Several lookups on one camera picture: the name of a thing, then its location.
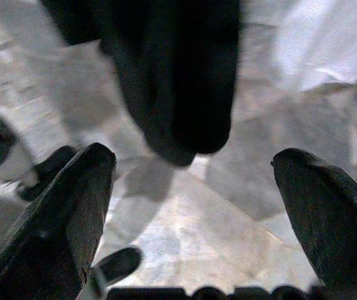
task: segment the gray floor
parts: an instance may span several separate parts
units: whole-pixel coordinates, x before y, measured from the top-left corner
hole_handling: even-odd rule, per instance
[[[214,156],[175,169],[149,151],[124,110],[97,43],[66,47],[35,0],[0,1],[0,115],[36,162],[64,144],[99,141],[118,157],[96,260],[128,244],[144,261],[121,284],[306,289],[316,280],[294,236],[270,161],[299,147],[357,181],[357,86],[294,94],[264,71],[274,27],[243,34],[233,128]],[[24,205],[0,184],[0,239]]]

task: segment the concrete floor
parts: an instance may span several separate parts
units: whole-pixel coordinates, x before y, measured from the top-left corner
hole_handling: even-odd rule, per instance
[[[122,285],[280,284],[316,276],[297,241],[269,162],[288,147],[341,166],[357,181],[357,86],[294,94],[264,71],[273,26],[249,24],[227,145],[188,169],[158,159],[124,110],[111,61],[97,43],[66,47],[35,0],[0,1],[0,115],[34,160],[101,142],[118,158],[96,261],[128,244],[144,252]],[[0,239],[24,209],[0,185]]]

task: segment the marble floor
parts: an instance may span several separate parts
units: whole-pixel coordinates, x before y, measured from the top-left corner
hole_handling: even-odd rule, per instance
[[[241,38],[230,139],[217,154],[177,169],[147,147],[97,42],[66,47],[36,0],[0,1],[0,115],[34,161],[94,141],[117,155],[96,261],[138,245],[143,263],[121,285],[188,292],[213,285],[228,293],[247,285],[307,289],[316,281],[270,161],[284,148],[303,148],[357,182],[357,85],[306,93],[273,87],[264,64],[274,24],[253,17]],[[0,184],[0,239],[26,205],[15,186]]]

